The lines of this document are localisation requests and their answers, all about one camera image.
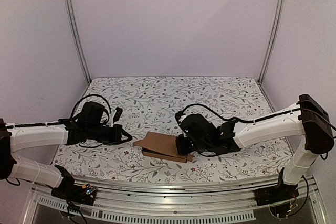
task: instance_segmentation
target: black bracket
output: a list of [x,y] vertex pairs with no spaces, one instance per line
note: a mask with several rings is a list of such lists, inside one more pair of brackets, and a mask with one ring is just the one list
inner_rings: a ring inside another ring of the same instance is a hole
[[299,192],[297,190],[298,185],[290,186],[284,183],[282,178],[283,171],[284,168],[282,168],[282,170],[279,173],[279,179],[277,185],[256,189],[254,191],[254,197],[257,206],[273,204],[280,201],[293,199],[294,196],[295,197],[299,196]]
[[297,104],[303,109],[299,116],[299,120],[302,120],[304,132],[306,134],[305,149],[310,150],[315,154],[327,153],[334,147],[331,127],[313,113],[315,112],[319,114],[329,122],[327,112],[308,94],[300,95]]
[[4,120],[0,118],[0,179],[8,178],[16,164],[10,149],[11,135]]
[[93,206],[97,191],[89,194],[83,192],[83,187],[75,185],[75,179],[64,167],[59,165],[55,165],[55,167],[61,172],[63,180],[57,188],[52,189],[51,195],[71,202]]
[[[176,113],[178,122],[181,116],[181,112]],[[180,128],[187,137],[179,135],[176,138],[177,152],[180,155],[192,151],[214,152],[216,155],[238,152],[240,148],[233,139],[236,123],[237,121],[232,120],[215,127],[201,114],[190,114],[180,123]]]
[[[66,145],[73,145],[85,142],[86,139],[96,140],[105,145],[116,145],[128,142],[133,137],[127,133],[120,124],[113,124],[112,127],[101,123],[102,115],[108,113],[103,105],[96,102],[86,102],[82,111],[73,118],[59,119],[59,122],[66,126],[68,141]],[[113,122],[119,120],[122,114],[121,108],[116,108]]]

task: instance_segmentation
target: vertical metal pole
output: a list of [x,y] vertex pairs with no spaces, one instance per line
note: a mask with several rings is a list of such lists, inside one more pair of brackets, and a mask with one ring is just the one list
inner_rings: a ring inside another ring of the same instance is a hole
[[74,41],[75,46],[76,46],[76,51],[77,51],[78,59],[79,59],[79,62],[80,62],[80,66],[82,68],[85,80],[89,84],[91,82],[91,76],[90,76],[89,68],[88,68],[88,65],[86,63],[86,59],[85,59],[85,56],[84,56],[84,51],[83,51],[83,48],[82,48],[82,44],[80,42],[78,27],[77,27],[77,23],[76,23],[76,19],[75,19],[75,14],[73,12],[74,8],[72,6],[72,0],[65,0],[65,4],[66,4],[66,9],[67,9],[67,13],[68,13],[69,22],[70,22],[70,28],[71,28],[71,32],[72,32],[72,36],[73,36],[73,41]]
[[281,19],[282,8],[284,6],[284,1],[285,0],[278,0],[278,2],[277,2],[277,8],[276,8],[275,16],[274,16],[271,35],[270,35],[269,40],[268,40],[266,54],[265,54],[264,61],[262,63],[261,71],[260,71],[260,74],[259,74],[259,78],[258,78],[258,81],[257,81],[259,84],[263,83],[263,81],[265,79],[265,76],[266,76],[269,61],[270,61],[270,58],[271,58],[271,55],[272,55],[272,51],[273,51],[273,48],[274,48],[275,40],[276,40],[278,29],[279,29],[279,24],[280,24],[280,19]]

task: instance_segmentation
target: leaf pattern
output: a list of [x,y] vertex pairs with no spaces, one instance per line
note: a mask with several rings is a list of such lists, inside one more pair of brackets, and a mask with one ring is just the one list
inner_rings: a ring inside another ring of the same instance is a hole
[[[251,119],[271,110],[253,78],[127,77],[94,79],[86,94],[100,94],[123,108],[118,123],[136,140],[148,131],[178,135],[175,113],[190,103],[206,104],[222,116]],[[91,97],[88,101],[100,101]],[[220,119],[204,108],[192,107],[216,126]],[[95,146],[87,140],[86,145]],[[276,174],[290,160],[284,139],[259,143],[236,153],[176,163],[145,157],[132,142],[94,149],[59,146],[53,163],[77,176],[142,183],[206,183]]]

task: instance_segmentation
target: cardboard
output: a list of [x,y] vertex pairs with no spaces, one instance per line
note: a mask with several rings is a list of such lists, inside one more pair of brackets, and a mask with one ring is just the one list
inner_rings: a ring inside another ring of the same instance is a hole
[[134,146],[142,147],[142,154],[147,157],[155,157],[175,162],[186,163],[192,161],[190,154],[179,155],[175,145],[176,136],[147,132],[144,139],[133,143]]

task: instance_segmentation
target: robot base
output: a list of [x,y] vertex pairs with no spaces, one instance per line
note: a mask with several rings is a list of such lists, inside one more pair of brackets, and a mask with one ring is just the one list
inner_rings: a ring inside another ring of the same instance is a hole
[[[83,188],[81,186],[76,186],[73,185],[73,191],[83,191]],[[96,194],[97,191],[94,191],[90,194],[81,194],[79,197],[78,195],[69,195],[67,197],[65,197],[64,194],[60,194],[60,192],[57,189],[53,189],[51,191],[51,195],[60,199],[65,199],[65,200],[69,200],[71,202],[74,203],[80,203],[80,204],[84,204],[84,205],[89,205],[89,206],[93,206],[93,203],[95,202],[96,199]]]
[[282,179],[283,171],[284,169],[282,168],[276,186],[260,188],[254,191],[257,206],[273,204],[299,196],[298,185],[290,186],[284,183]]

